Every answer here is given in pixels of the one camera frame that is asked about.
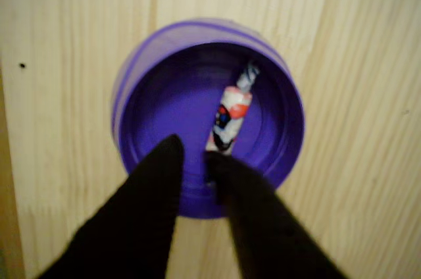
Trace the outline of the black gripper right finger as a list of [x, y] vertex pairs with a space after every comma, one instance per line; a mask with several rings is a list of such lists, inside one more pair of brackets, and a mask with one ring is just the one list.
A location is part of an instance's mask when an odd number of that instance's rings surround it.
[[344, 278], [262, 174], [220, 153], [205, 162], [243, 278]]

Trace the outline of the black ribbed gripper left finger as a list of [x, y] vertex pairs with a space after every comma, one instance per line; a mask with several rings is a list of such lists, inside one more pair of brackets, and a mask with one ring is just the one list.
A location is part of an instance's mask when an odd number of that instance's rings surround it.
[[180, 138], [163, 139], [41, 278], [164, 278], [183, 162]]

